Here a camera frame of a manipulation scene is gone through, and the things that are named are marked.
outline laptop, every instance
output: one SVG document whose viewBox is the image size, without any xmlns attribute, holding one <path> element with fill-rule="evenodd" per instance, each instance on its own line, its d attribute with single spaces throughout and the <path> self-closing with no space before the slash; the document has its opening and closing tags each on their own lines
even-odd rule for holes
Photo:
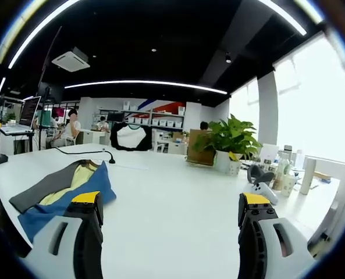
<svg viewBox="0 0 345 279">
<path fill-rule="evenodd" d="M 28 99 L 22 107 L 21 117 L 18 124 L 12 127 L 1 127 L 0 130 L 5 135 L 32 132 L 33 120 L 37 111 L 40 96 Z"/>
</svg>

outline person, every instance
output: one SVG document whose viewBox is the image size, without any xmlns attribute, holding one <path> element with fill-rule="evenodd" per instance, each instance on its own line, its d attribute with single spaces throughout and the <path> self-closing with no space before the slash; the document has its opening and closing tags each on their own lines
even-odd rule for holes
<svg viewBox="0 0 345 279">
<path fill-rule="evenodd" d="M 78 121 L 78 113 L 76 109 L 70 110 L 67 115 L 70 117 L 69 123 L 56 136 L 47 137 L 47 147 L 49 147 L 49 145 L 51 145 L 51 147 L 66 146 L 68 138 L 75 139 L 79 134 L 80 123 Z"/>
<path fill-rule="evenodd" d="M 58 124 L 56 121 L 56 118 L 58 117 L 57 113 L 53 110 L 52 111 L 52 115 L 51 115 L 51 126 L 53 128 L 58 128 Z"/>
<path fill-rule="evenodd" d="M 205 121 L 201 122 L 200 128 L 202 131 L 208 130 L 208 123 Z"/>
<path fill-rule="evenodd" d="M 100 117 L 100 122 L 96 124 L 97 129 L 100 131 L 105 131 L 108 132 L 109 131 L 109 124 L 105 121 L 105 116 L 101 116 Z"/>
</svg>

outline potted plant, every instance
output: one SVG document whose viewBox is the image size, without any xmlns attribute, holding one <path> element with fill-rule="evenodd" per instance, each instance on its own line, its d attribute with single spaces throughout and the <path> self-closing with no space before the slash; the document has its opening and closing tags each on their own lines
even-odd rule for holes
<svg viewBox="0 0 345 279">
<path fill-rule="evenodd" d="M 215 150 L 214 167 L 223 172 L 229 172 L 230 158 L 233 161 L 244 157 L 251 159 L 258 153 L 258 147 L 261 144 L 252 136 L 256 129 L 251 122 L 240 121 L 233 115 L 230 115 L 228 121 L 210 122 L 209 130 L 206 134 L 198 137 L 195 143 L 197 150 Z"/>
</svg>

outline black and white t-shirt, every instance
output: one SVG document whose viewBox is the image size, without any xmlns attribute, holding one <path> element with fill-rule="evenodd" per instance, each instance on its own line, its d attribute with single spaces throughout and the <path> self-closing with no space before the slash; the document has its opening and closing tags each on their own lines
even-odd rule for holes
<svg viewBox="0 0 345 279">
<path fill-rule="evenodd" d="M 146 151 L 152 148 L 151 127 L 116 123 L 113 126 L 110 140 L 114 148 L 127 151 Z"/>
</svg>

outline ceiling light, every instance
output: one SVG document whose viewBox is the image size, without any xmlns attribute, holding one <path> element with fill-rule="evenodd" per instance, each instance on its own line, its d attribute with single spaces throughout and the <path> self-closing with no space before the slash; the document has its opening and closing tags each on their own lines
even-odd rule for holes
<svg viewBox="0 0 345 279">
<path fill-rule="evenodd" d="M 5 83 L 5 77 L 2 79 L 2 82 L 0 83 L 0 92 L 2 91 L 4 83 Z"/>
<path fill-rule="evenodd" d="M 311 3 L 308 0 L 294 0 L 296 4 L 299 5 L 306 13 L 310 16 L 310 18 L 314 21 L 315 24 L 318 24 L 323 21 L 323 17 L 321 16 L 321 11 L 319 8 Z"/>
<path fill-rule="evenodd" d="M 30 96 L 30 97 L 24 98 L 24 99 L 23 99 L 23 101 L 29 100 L 29 99 L 31 99 L 31 98 L 33 98 L 33 96 Z"/>
<path fill-rule="evenodd" d="M 225 54 L 225 62 L 226 63 L 231 63 L 232 62 L 232 59 L 230 58 L 230 55 L 229 55 L 228 52 Z"/>
<path fill-rule="evenodd" d="M 82 84 L 70 85 L 70 86 L 66 86 L 65 89 L 74 88 L 74 87 L 89 86 L 89 85 L 119 84 L 119 83 L 125 83 L 125 84 L 142 83 L 142 84 L 171 85 L 171 86 L 180 86 L 180 87 L 194 88 L 194 89 L 198 89 L 198 90 L 211 91 L 211 92 L 220 93 L 220 94 L 227 94 L 227 92 L 225 92 L 225 91 L 221 91 L 221 90 L 217 90 L 217 89 L 212 89 L 212 88 L 208 88 L 208 87 L 203 87 L 203 86 L 197 86 L 197 85 L 191 85 L 191 84 L 185 84 L 185 83 L 170 83 L 170 82 L 167 82 L 167 81 L 152 81 L 152 80 L 99 81 L 99 82 L 96 82 L 96 83 L 82 83 Z"/>
<path fill-rule="evenodd" d="M 76 2 L 79 2 L 80 0 L 68 0 L 64 4 L 62 4 L 60 7 L 55 9 L 49 16 L 47 16 L 34 30 L 30 33 L 30 35 L 26 38 L 25 42 L 22 43 L 19 50 L 14 55 L 12 61 L 10 62 L 8 68 L 12 68 L 13 65 L 16 63 L 17 59 L 20 57 L 22 52 L 25 50 L 25 48 L 28 46 L 28 44 L 34 39 L 34 37 L 54 18 L 56 18 L 60 13 L 62 13 L 67 8 L 74 5 Z"/>
<path fill-rule="evenodd" d="M 274 10 L 276 13 L 278 13 L 281 17 L 287 20 L 301 35 L 306 35 L 306 31 L 302 26 L 293 19 L 292 16 L 290 16 L 288 13 L 286 13 L 280 6 L 273 3 L 271 0 L 258 0 L 259 2 L 262 2 L 264 5 L 268 6 L 272 10 Z"/>
</svg>

